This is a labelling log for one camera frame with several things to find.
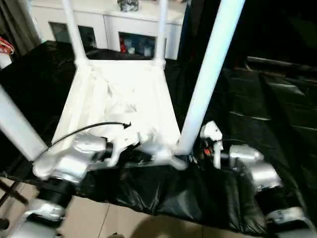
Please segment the white vertical pole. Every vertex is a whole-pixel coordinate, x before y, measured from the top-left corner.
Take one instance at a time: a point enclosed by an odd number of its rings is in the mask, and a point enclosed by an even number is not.
[[[29,160],[33,161],[46,144],[0,86],[0,129]]]
[[[158,37],[155,46],[156,63],[165,66],[165,31],[166,31],[166,16],[168,11],[168,0],[159,0],[160,15],[158,21]]]
[[[66,14],[68,32],[75,54],[75,62],[76,64],[78,64],[87,59],[83,42],[80,38],[79,29],[75,20],[75,15],[70,0],[62,0],[62,2],[64,6],[64,12]]]
[[[176,154],[189,154],[199,134],[245,0],[221,0]]]

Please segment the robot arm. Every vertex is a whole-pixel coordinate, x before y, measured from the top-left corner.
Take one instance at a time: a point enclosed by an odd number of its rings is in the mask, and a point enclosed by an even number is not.
[[[296,194],[283,185],[275,168],[264,160],[264,155],[248,145],[231,145],[229,153],[222,153],[222,134],[215,123],[202,127],[201,138],[213,143],[214,167],[243,172],[254,186],[254,196],[262,210],[267,230],[279,238],[315,238],[316,228],[306,216]]]

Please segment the black cable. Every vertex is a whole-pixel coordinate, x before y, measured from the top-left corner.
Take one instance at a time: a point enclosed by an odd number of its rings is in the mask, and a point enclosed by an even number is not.
[[[100,122],[100,123],[88,125],[88,126],[85,126],[85,127],[83,127],[83,128],[80,128],[80,129],[78,129],[78,130],[75,130],[75,131],[73,131],[73,132],[71,132],[71,133],[69,133],[69,134],[63,136],[62,138],[60,138],[60,139],[54,141],[48,148],[46,148],[42,153],[40,153],[40,154],[35,158],[35,160],[33,161],[33,164],[34,164],[35,162],[37,162],[45,152],[47,152],[48,150],[50,150],[52,147],[54,147],[56,144],[60,143],[60,142],[63,141],[64,139],[66,139],[66,138],[68,138],[68,137],[70,137],[70,136],[72,136],[72,135],[74,135],[74,134],[77,134],[77,133],[79,133],[79,132],[81,132],[81,131],[84,131],[84,130],[87,130],[87,129],[90,129],[90,128],[93,128],[93,127],[101,126],[101,125],[122,125],[124,128],[127,128],[127,127],[129,127],[131,124],[125,124],[125,123],[121,123],[121,122],[109,121],[109,122]]]

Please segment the tile floor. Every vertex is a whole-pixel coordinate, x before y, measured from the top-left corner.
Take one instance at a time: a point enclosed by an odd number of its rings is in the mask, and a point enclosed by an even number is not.
[[[3,179],[11,185],[13,182]],[[37,193],[29,184],[22,184],[18,190],[27,199]],[[25,207],[18,201],[9,200],[0,209],[1,217],[10,220],[9,231]],[[203,227],[167,216],[150,216],[131,209],[97,203],[86,198],[74,197],[68,208],[67,219],[60,228],[65,238],[107,238],[114,233],[124,238],[247,238],[228,231]]]

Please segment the black plastic sheet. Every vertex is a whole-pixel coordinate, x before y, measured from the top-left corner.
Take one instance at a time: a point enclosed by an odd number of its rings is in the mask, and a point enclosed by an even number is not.
[[[145,59],[92,50],[97,60]],[[183,125],[196,77],[192,64],[166,62],[166,80],[177,122]],[[71,46],[46,42],[0,72],[1,85],[49,143],[74,75]],[[214,120],[225,139],[260,150],[317,224],[317,82],[223,70],[205,122]],[[22,179],[31,167],[2,135],[2,175]],[[24,181],[40,184],[32,174]],[[265,235],[264,218],[243,176],[208,164],[183,172],[171,167],[89,173],[77,195],[149,214],[166,214],[207,226]]]

